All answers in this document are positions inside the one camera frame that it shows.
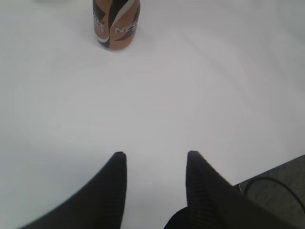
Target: bottle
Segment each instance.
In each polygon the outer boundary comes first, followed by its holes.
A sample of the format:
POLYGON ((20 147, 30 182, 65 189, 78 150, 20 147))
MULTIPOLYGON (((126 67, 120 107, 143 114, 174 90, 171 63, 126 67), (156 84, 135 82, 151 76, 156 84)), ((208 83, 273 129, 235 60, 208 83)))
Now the bottle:
POLYGON ((94 30, 108 50, 120 50, 132 41, 140 14, 140 0, 93 0, 94 30))

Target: white surface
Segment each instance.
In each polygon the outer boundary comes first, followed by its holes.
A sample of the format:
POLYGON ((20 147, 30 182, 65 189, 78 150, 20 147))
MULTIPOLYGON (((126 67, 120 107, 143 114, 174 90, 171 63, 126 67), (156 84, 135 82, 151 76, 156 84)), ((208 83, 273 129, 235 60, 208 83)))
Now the white surface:
POLYGON ((194 149, 233 184, 304 154, 303 0, 145 0, 107 52, 90 0, 0 3, 0 228, 20 227, 128 157, 122 229, 185 206, 194 149))

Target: black object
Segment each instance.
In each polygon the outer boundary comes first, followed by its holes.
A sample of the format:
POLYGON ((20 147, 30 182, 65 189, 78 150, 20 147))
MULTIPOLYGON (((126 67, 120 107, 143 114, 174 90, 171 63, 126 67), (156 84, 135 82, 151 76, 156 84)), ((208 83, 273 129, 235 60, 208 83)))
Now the black object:
POLYGON ((119 229, 126 197, 126 155, 115 153, 59 207, 22 229, 119 229))
POLYGON ((240 195, 195 151, 188 154, 186 194, 188 207, 165 229, 296 229, 240 195))

